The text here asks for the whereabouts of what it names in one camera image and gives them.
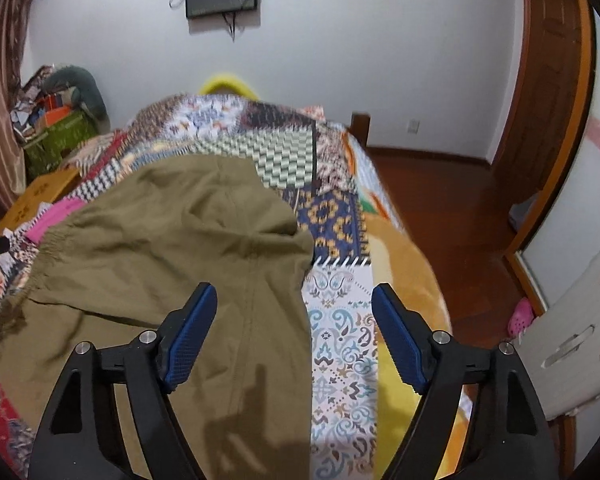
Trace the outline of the olive green pants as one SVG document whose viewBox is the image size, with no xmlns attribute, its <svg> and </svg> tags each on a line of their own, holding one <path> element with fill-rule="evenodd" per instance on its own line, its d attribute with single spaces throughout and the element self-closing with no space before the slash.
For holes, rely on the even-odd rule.
<svg viewBox="0 0 600 480">
<path fill-rule="evenodd" d="M 251 160 L 175 156 L 49 228 L 4 302 L 0 381 L 31 427 L 76 344 L 126 344 L 197 285 L 218 310 L 171 402 L 210 479 L 310 474 L 311 336 L 301 286 L 313 240 Z"/>
</svg>

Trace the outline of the pink folded pants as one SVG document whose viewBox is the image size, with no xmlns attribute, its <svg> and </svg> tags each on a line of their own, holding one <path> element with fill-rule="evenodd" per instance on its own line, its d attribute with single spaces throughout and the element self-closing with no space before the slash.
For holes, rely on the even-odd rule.
<svg viewBox="0 0 600 480">
<path fill-rule="evenodd" d="M 86 201 L 79 197 L 65 197 L 43 212 L 34 225 L 24 233 L 30 242 L 40 244 L 46 231 L 52 226 L 64 221 L 69 214 L 73 214 L 86 205 Z"/>
</svg>

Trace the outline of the pink slipper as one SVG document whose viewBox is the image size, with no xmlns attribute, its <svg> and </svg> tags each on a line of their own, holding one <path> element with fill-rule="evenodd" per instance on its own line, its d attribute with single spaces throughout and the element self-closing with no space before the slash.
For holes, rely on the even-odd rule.
<svg viewBox="0 0 600 480">
<path fill-rule="evenodd" d="M 512 315 L 507 322 L 507 333 L 510 338 L 516 338 L 531 326 L 535 318 L 531 302 L 522 298 L 516 304 Z"/>
</svg>

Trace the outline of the teal stuffed toy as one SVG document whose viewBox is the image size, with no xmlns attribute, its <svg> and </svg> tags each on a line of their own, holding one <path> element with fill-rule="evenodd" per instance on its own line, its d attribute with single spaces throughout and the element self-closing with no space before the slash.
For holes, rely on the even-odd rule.
<svg viewBox="0 0 600 480">
<path fill-rule="evenodd" d="M 62 66 L 43 80 L 42 88 L 47 94 L 69 92 L 72 107 L 81 107 L 84 112 L 100 122 L 107 117 L 106 105 L 96 80 L 85 68 L 75 65 Z"/>
</svg>

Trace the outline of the yellow pillow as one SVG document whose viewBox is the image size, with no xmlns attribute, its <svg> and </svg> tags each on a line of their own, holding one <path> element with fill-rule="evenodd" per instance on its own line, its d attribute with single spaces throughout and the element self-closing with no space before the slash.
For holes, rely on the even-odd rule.
<svg viewBox="0 0 600 480">
<path fill-rule="evenodd" d="M 259 96 L 245 81 L 231 73 L 220 73 L 209 77 L 198 91 L 199 94 L 232 94 L 257 101 Z"/>
</svg>

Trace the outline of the brown wooden door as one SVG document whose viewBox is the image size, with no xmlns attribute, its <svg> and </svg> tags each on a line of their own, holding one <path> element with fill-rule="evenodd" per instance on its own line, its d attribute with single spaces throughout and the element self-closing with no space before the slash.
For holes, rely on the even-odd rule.
<svg viewBox="0 0 600 480">
<path fill-rule="evenodd" d="M 510 203 L 530 207 L 507 259 L 528 246 L 565 183 L 590 109 L 596 53 L 588 0 L 522 3 L 516 86 L 493 170 Z"/>
</svg>

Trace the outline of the patchwork patterned bedspread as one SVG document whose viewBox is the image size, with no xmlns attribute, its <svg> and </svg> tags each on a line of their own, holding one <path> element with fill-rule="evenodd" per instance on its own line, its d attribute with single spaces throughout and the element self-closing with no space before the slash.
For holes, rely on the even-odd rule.
<svg viewBox="0 0 600 480">
<path fill-rule="evenodd" d="M 139 112 L 72 163 L 81 183 L 68 197 L 87 203 L 152 162 L 193 155 L 248 160 L 262 184 L 291 208 L 314 240 L 302 284 L 312 342 L 310 473 L 315 479 L 369 479 L 377 431 L 378 350 L 372 315 L 372 260 L 364 193 L 375 168 L 344 125 L 319 107 L 293 108 L 240 96 L 174 96 Z M 44 242 L 24 233 L 51 203 L 13 231 L 0 256 L 0 314 L 23 290 Z"/>
</svg>

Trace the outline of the white wall socket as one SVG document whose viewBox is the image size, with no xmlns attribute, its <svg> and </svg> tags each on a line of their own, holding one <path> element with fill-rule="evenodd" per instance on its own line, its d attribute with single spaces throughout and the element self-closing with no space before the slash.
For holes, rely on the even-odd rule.
<svg viewBox="0 0 600 480">
<path fill-rule="evenodd" d="M 416 134 L 419 130 L 420 121 L 417 119 L 411 119 L 407 124 L 407 132 Z"/>
</svg>

